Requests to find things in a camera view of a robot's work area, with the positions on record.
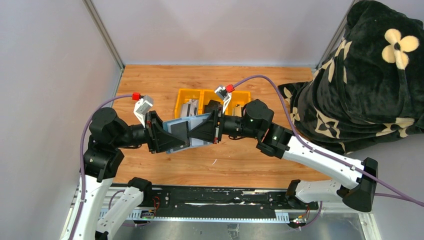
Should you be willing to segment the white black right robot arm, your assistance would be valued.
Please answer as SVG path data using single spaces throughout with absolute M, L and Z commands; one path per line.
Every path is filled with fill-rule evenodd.
M 256 148 L 269 157 L 297 162 L 329 176 L 330 180 L 292 180 L 285 194 L 292 209 L 311 202 L 342 202 L 364 213 L 372 210 L 376 193 L 378 162 L 358 160 L 308 143 L 292 130 L 272 122 L 274 112 L 259 99 L 250 101 L 241 116 L 222 114 L 214 109 L 202 123 L 187 132 L 189 138 L 217 144 L 222 135 L 252 138 Z

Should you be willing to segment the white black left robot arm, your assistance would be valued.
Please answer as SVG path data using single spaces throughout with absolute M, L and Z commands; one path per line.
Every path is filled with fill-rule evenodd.
M 87 150 L 81 154 L 80 186 L 64 240 L 111 240 L 137 206 L 160 206 L 150 181 L 134 177 L 121 197 L 103 217 L 104 199 L 124 159 L 122 149 L 146 144 L 153 154 L 163 153 L 186 141 L 167 132 L 155 111 L 147 113 L 145 123 L 128 125 L 111 107 L 97 109 L 85 129 L 90 131 Z

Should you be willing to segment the blue leather card holder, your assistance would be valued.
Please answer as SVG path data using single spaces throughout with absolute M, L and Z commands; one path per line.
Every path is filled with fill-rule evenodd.
M 172 154 L 214 144 L 217 137 L 218 114 L 214 111 L 201 115 L 180 117 L 165 121 L 162 126 L 166 133 L 183 140 L 183 143 L 166 151 L 167 154 Z

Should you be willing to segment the grey white credit card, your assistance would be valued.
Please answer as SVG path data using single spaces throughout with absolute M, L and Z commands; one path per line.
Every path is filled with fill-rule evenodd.
M 181 106 L 180 117 L 192 117 L 198 114 L 199 100 L 188 99 L 188 101 Z

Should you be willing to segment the black VIP credit card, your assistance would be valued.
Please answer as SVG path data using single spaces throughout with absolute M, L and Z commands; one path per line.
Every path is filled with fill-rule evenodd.
M 177 123 L 173 123 L 169 127 L 170 133 L 175 137 L 184 142 L 189 140 L 188 131 L 189 131 L 189 123 L 187 121 L 181 121 Z

